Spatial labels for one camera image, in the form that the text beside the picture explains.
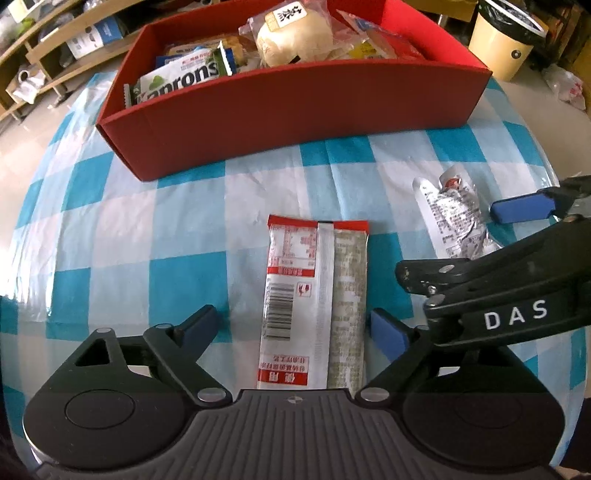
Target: blue and white checkered tablecloth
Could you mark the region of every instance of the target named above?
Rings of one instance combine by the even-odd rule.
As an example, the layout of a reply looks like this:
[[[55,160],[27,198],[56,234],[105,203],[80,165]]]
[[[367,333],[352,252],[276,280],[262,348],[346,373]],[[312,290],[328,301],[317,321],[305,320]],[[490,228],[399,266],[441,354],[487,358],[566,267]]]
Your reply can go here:
[[[394,277],[402,258],[434,257],[413,179],[437,183],[462,163],[485,206],[556,182],[491,81],[461,128],[294,145],[141,183],[94,128],[113,77],[93,77],[64,118],[12,239],[0,310],[2,381],[13,439],[29,465],[24,407],[97,327],[137,335],[211,303],[225,328],[200,362],[234,393],[255,385],[270,213],[368,219],[368,309],[383,307],[416,325],[424,321],[423,299],[404,293]],[[177,141],[173,132],[170,141]],[[508,244],[547,225],[490,227]],[[564,408],[560,460],[583,399],[584,331],[514,349]],[[386,364],[370,339],[366,363],[370,377]]]

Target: shelf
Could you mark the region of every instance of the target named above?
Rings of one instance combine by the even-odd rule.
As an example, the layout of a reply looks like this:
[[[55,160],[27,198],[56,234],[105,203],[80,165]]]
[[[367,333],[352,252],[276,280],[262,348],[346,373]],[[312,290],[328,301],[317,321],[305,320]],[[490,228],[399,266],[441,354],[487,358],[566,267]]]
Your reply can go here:
[[[2,55],[0,55],[0,65],[13,53],[15,53],[19,48],[21,48],[29,38],[39,33],[39,31],[43,27],[45,27],[45,25],[47,25],[51,20],[53,20],[56,16],[81,3],[82,0],[66,0],[65,2],[58,5],[55,8],[55,10],[52,10],[49,14],[40,19],[39,22],[35,23],[31,28],[29,28],[29,30],[27,30],[20,37],[18,37],[15,40],[15,42],[12,45],[10,45]]]
[[[20,107],[26,105],[26,102],[20,101],[20,102],[15,102],[8,110],[6,110],[3,113],[0,113],[0,122],[2,120],[4,120],[8,115],[16,112]]]
[[[104,47],[99,48],[98,50],[95,50],[94,52],[89,53],[88,55],[83,56],[80,60],[75,61],[68,68],[59,73],[50,83],[44,85],[41,89],[41,93],[46,92],[53,87],[85,72],[86,70],[90,70],[91,68],[106,62],[107,60],[114,59],[119,55],[123,55],[133,46],[138,35],[139,31],[133,32],[121,40],[116,40],[112,43],[109,43],[108,45],[105,45]]]
[[[59,47],[62,43],[70,40],[79,33],[83,32],[85,28],[91,27],[95,23],[109,17],[117,12],[131,7],[131,5],[138,4],[144,0],[107,0],[104,3],[84,12],[76,17],[71,22],[60,27],[56,32],[52,33],[45,41],[37,44],[27,53],[27,60],[35,63],[42,59],[49,52]]]

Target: red cardboard box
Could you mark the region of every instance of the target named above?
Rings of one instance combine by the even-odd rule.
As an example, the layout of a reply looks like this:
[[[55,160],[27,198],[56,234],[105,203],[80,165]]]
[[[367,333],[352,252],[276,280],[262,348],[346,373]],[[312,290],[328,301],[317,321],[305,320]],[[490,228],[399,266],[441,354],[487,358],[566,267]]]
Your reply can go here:
[[[408,38],[427,58],[333,60],[211,80],[125,109],[125,83],[154,69],[167,44],[236,33],[279,0],[230,0],[147,25],[113,82],[97,127],[140,180],[270,148],[350,135],[459,127],[490,71],[400,0],[328,0]],[[285,101],[293,96],[293,101]]]

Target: checkered pattern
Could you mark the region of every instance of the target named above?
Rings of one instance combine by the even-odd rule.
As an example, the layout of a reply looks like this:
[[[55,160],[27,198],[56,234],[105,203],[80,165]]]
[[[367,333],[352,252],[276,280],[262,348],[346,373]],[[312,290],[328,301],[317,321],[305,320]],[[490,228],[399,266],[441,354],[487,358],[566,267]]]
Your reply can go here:
[[[64,119],[14,231],[0,348],[8,418],[25,461],[27,401],[97,327],[136,335],[213,304],[225,327],[200,362],[234,393],[255,385],[270,213],[368,219],[368,310],[383,307],[417,325],[422,298],[404,293],[394,277],[397,261],[434,256],[413,179],[436,182],[460,162],[482,205],[556,182],[491,81],[465,127],[312,142],[141,183],[93,126],[112,78],[96,75]],[[507,244],[547,225],[491,231]],[[559,460],[583,398],[584,331],[515,351],[565,410]],[[386,364],[370,339],[366,363],[370,377]]]

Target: beige trash can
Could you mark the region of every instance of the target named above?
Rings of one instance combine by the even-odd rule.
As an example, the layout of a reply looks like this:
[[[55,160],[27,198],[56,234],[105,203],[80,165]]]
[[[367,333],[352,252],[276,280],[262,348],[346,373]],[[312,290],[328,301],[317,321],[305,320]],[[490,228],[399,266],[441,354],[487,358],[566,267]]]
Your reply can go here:
[[[479,0],[468,48],[492,70],[494,78],[509,81],[545,35],[530,14],[506,0]]]

